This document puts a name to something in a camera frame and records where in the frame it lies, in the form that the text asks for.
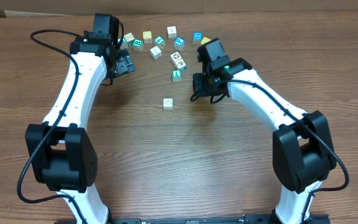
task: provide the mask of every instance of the cube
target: cube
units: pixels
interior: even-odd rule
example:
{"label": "cube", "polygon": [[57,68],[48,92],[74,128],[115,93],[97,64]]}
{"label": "cube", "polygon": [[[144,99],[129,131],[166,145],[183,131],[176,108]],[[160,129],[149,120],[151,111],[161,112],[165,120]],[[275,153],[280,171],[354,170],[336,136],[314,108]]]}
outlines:
{"label": "cube", "polygon": [[169,39],[177,37],[177,27],[175,27],[175,26],[167,27],[167,30],[168,30],[168,38]]}
{"label": "cube", "polygon": [[173,64],[175,64],[175,62],[180,59],[181,59],[181,56],[180,56],[179,52],[175,52],[175,53],[171,54],[171,62]]}
{"label": "cube", "polygon": [[177,69],[179,69],[181,72],[184,72],[187,69],[186,63],[185,63],[185,61],[183,59],[177,60],[175,62],[175,67]]}
{"label": "cube", "polygon": [[162,49],[163,47],[165,47],[165,40],[164,40],[164,38],[162,38],[162,36],[158,36],[158,37],[154,40],[154,45],[160,47],[160,49]]}
{"label": "cube", "polygon": [[201,40],[201,45],[208,43],[209,41],[211,41],[211,39],[209,39],[208,37],[204,37],[203,40]]}
{"label": "cube", "polygon": [[155,46],[152,49],[150,49],[150,54],[152,55],[154,60],[162,56],[162,52],[158,46]]}
{"label": "cube", "polygon": [[165,110],[172,110],[173,109],[173,99],[172,98],[164,98],[163,107]]}
{"label": "cube", "polygon": [[128,33],[128,34],[124,35],[124,38],[128,42],[128,47],[132,46],[132,44],[134,43],[134,40],[135,40],[135,37],[132,35],[132,33]]}
{"label": "cube", "polygon": [[183,38],[178,37],[173,42],[173,47],[176,48],[177,50],[182,50],[185,47],[185,40]]}
{"label": "cube", "polygon": [[143,43],[151,44],[152,42],[153,42],[152,32],[151,31],[144,31],[143,32]]}
{"label": "cube", "polygon": [[192,44],[200,44],[202,39],[203,39],[202,32],[194,32]]}
{"label": "cube", "polygon": [[120,47],[120,49],[126,49],[126,48],[128,48],[128,42],[127,42],[127,40],[125,39],[125,37],[124,38],[122,38],[122,43],[121,43],[121,47]]}
{"label": "cube", "polygon": [[134,43],[132,44],[134,50],[136,51],[143,51],[143,41],[139,39],[134,39]]}
{"label": "cube", "polygon": [[172,71],[172,81],[179,82],[181,81],[181,73],[180,70]]}

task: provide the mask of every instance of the wooden table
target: wooden table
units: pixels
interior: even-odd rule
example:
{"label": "wooden table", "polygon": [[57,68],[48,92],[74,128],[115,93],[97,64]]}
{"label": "wooden table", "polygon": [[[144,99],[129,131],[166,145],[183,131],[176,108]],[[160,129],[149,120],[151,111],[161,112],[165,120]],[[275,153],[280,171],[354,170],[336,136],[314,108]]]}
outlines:
{"label": "wooden table", "polygon": [[[272,169],[267,128],[232,99],[210,105],[189,102],[191,76],[201,71],[194,30],[219,37],[232,59],[243,57],[288,101],[328,118],[335,150],[346,164],[350,186],[320,193],[311,209],[333,223],[358,223],[358,11],[119,16],[125,32],[166,37],[176,25],[185,38],[184,80],[172,83],[173,40],[152,60],[150,46],[130,51],[136,72],[101,86],[88,134],[99,158],[96,185],[115,218],[181,218],[270,213],[280,195]],[[77,33],[93,17],[0,19],[0,223],[53,223],[73,216],[63,200],[21,202],[16,183],[29,155],[28,124],[51,109],[67,74],[68,59],[29,38],[39,29]],[[72,36],[38,38],[68,50]],[[162,99],[175,109],[164,111]],[[324,186],[344,181],[339,166]],[[23,191],[29,198],[52,195],[32,170]]]}

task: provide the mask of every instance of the black cable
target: black cable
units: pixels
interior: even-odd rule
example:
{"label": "black cable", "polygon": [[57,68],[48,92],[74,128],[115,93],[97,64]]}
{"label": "black cable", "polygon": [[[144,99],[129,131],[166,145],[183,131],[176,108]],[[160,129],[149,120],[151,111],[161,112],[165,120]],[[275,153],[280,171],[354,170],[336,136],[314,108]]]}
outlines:
{"label": "black cable", "polygon": [[[306,223],[305,222],[306,211],[307,211],[307,209],[309,207],[311,197],[314,196],[314,194],[316,192],[339,191],[339,190],[345,189],[349,185],[349,173],[347,172],[347,169],[346,169],[344,163],[337,156],[337,154],[314,131],[312,131],[309,127],[307,127],[307,125],[302,123],[298,118],[296,118],[293,114],[291,114],[288,111],[288,109],[286,109],[280,102],[278,102],[278,100],[276,98],[274,98],[274,96],[272,96],[272,94],[270,94],[265,88],[261,87],[260,85],[258,85],[256,83],[248,82],[248,81],[245,81],[245,80],[223,80],[223,81],[217,81],[214,84],[219,85],[219,84],[229,83],[229,82],[243,83],[243,84],[251,85],[254,88],[258,88],[260,91],[264,92],[282,111],[284,111],[284,113],[286,115],[288,115],[291,119],[293,119],[295,122],[300,124],[302,126],[302,128],[304,128],[315,140],[317,140],[321,145],[323,145],[327,149],[327,151],[335,158],[335,160],[337,161],[337,163],[341,167],[341,169],[342,169],[342,171],[344,173],[344,176],[345,176],[345,182],[340,187],[318,188],[318,189],[311,190],[309,192],[308,198],[306,200],[306,203],[305,203],[305,206],[303,207],[303,212],[302,212],[302,224]],[[201,93],[202,91],[205,91],[205,89],[203,88],[201,90],[198,90],[195,94],[192,95],[190,100],[192,100],[192,98],[194,98],[195,95],[197,97],[195,99],[193,99],[193,100],[197,100],[200,97],[200,96],[198,96],[198,94]]]}
{"label": "black cable", "polygon": [[60,50],[60,49],[58,49],[56,47],[53,47],[51,45],[45,44],[45,43],[43,43],[43,42],[41,42],[41,41],[39,41],[39,40],[34,38],[34,35],[45,33],[45,32],[58,32],[58,33],[62,33],[62,34],[74,35],[74,36],[77,36],[77,37],[82,37],[82,36],[80,36],[79,34],[72,33],[72,32],[68,32],[68,31],[64,31],[64,30],[54,30],[54,29],[38,30],[38,31],[33,32],[30,35],[30,38],[33,41],[35,41],[36,43],[38,43],[40,45],[43,45],[44,47],[47,47],[49,49],[56,50],[57,52],[59,52],[59,53],[61,53],[63,55],[66,55],[73,62],[74,66],[75,66],[75,79],[74,79],[74,84],[73,84],[73,87],[71,88],[70,94],[68,95],[67,100],[66,100],[65,104],[63,105],[63,108],[59,111],[59,115],[58,115],[56,121],[52,124],[52,126],[50,127],[48,132],[45,134],[45,136],[42,138],[42,140],[38,143],[38,145],[35,148],[34,152],[31,154],[31,156],[29,157],[29,159],[27,160],[27,162],[25,163],[25,165],[23,167],[23,170],[22,170],[22,172],[20,174],[19,180],[17,181],[17,189],[16,189],[17,190],[17,196],[19,196],[19,198],[25,203],[40,203],[40,202],[46,202],[48,200],[52,200],[52,199],[55,199],[55,198],[67,198],[69,202],[73,203],[78,215],[81,218],[82,223],[86,224],[86,219],[83,216],[83,214],[81,213],[81,210],[80,210],[78,204],[76,203],[74,197],[72,197],[70,195],[66,195],[66,194],[53,195],[53,196],[49,196],[49,197],[45,197],[45,198],[31,200],[31,199],[25,198],[23,196],[23,194],[22,194],[22,183],[23,183],[25,173],[29,169],[32,161],[34,160],[34,157],[39,152],[41,146],[43,146],[49,140],[49,137],[50,137],[52,131],[56,128],[57,124],[60,122],[62,117],[65,116],[65,111],[66,111],[66,109],[68,107],[68,104],[70,103],[71,98],[74,95],[74,91],[75,91],[75,88],[76,88],[77,83],[78,83],[78,78],[80,76],[80,69],[78,68],[78,64],[75,61],[75,59],[69,53],[67,53],[67,52],[65,52],[63,50]]}

